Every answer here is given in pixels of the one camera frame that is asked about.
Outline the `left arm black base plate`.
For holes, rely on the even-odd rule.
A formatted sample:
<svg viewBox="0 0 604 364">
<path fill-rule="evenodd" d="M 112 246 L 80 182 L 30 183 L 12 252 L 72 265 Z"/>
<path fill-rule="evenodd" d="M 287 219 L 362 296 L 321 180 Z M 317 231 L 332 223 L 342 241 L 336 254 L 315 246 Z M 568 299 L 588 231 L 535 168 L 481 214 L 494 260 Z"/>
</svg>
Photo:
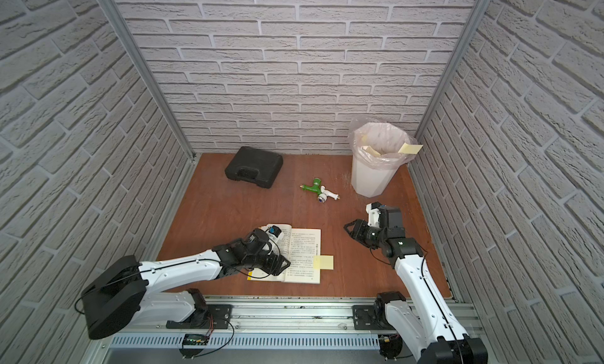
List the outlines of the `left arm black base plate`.
<svg viewBox="0 0 604 364">
<path fill-rule="evenodd" d="M 209 304 L 207 307 L 197 308 L 182 322 L 167 321 L 167 329 L 227 329 L 231 321 L 231 304 Z"/>
</svg>

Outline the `yellow sticky note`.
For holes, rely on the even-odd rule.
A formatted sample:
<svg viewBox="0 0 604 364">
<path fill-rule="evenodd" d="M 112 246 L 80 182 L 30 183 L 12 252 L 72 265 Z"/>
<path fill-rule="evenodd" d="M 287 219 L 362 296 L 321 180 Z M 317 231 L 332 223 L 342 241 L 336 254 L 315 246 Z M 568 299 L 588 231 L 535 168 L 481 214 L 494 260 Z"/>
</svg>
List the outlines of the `yellow sticky note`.
<svg viewBox="0 0 604 364">
<path fill-rule="evenodd" d="M 334 258 L 332 255 L 315 255 L 313 258 L 313 269 L 319 271 L 332 271 Z"/>
</svg>

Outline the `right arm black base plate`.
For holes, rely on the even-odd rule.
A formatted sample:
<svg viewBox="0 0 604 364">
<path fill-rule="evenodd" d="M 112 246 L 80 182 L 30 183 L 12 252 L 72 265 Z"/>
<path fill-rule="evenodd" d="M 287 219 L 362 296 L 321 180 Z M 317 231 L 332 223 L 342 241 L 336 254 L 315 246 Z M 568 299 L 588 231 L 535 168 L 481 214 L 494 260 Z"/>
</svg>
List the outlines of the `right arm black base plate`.
<svg viewBox="0 0 604 364">
<path fill-rule="evenodd" d="M 354 329 L 361 331 L 368 330 L 392 330 L 385 318 L 384 307 L 370 305 L 353 305 L 352 320 Z"/>
</svg>

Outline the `yellow children's book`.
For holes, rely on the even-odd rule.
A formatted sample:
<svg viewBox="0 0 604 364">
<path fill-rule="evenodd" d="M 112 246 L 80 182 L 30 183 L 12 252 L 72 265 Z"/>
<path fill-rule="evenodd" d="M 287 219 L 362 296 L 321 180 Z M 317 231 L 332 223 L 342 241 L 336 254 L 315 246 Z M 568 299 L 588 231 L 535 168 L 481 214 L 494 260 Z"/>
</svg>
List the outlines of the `yellow children's book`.
<svg viewBox="0 0 604 364">
<path fill-rule="evenodd" d="M 297 229 L 286 224 L 269 224 L 262 229 L 268 232 L 276 227 L 281 233 L 277 238 L 272 238 L 278 246 L 274 252 L 284 255 L 291 265 L 279 276 L 269 276 L 261 269 L 255 269 L 249 273 L 248 280 L 318 285 L 320 270 L 314 268 L 314 259 L 321 254 L 321 230 Z"/>
</svg>

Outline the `discarded sticky note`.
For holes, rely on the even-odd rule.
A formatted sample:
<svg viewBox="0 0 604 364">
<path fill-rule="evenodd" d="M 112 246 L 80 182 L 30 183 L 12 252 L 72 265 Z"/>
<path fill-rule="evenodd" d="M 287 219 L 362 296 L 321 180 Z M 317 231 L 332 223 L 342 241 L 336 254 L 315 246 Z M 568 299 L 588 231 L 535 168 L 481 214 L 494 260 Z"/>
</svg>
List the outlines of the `discarded sticky note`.
<svg viewBox="0 0 604 364">
<path fill-rule="evenodd" d="M 398 153 L 400 154 L 405 154 L 405 155 L 417 155 L 420 150 L 422 149 L 423 145 L 414 145 L 414 144 L 408 144 L 408 143 L 404 143 Z"/>
</svg>

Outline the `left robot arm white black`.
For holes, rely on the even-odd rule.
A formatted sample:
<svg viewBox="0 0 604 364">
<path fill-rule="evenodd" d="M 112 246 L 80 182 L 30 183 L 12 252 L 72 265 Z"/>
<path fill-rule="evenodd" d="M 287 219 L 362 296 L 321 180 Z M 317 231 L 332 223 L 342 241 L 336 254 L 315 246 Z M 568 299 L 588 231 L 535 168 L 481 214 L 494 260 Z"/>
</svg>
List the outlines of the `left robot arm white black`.
<svg viewBox="0 0 604 364">
<path fill-rule="evenodd" d="M 120 258 L 81 293 L 80 313 L 85 317 L 88 337 L 101 340 L 133 322 L 188 326 L 192 315 L 204 309 L 204 299 L 195 290 L 171 294 L 171 289 L 255 269 L 279 276 L 291 265 L 278 245 L 287 236 L 288 231 L 273 225 L 174 260 L 140 262 L 133 255 Z"/>
</svg>

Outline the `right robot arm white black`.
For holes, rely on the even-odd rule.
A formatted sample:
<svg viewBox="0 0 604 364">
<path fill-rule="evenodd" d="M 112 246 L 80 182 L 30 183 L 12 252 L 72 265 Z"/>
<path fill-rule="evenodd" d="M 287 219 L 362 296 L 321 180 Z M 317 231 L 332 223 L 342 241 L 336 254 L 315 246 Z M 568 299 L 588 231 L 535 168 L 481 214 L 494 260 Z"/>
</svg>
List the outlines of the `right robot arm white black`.
<svg viewBox="0 0 604 364">
<path fill-rule="evenodd" d="M 483 341 L 470 337 L 437 288 L 427 252 L 406 235 L 401 210 L 374 202 L 366 206 L 366 212 L 367 221 L 357 219 L 344 230 L 371 251 L 382 251 L 413 304 L 399 292 L 380 293 L 374 303 L 374 321 L 396 330 L 417 363 L 488 362 Z"/>
</svg>

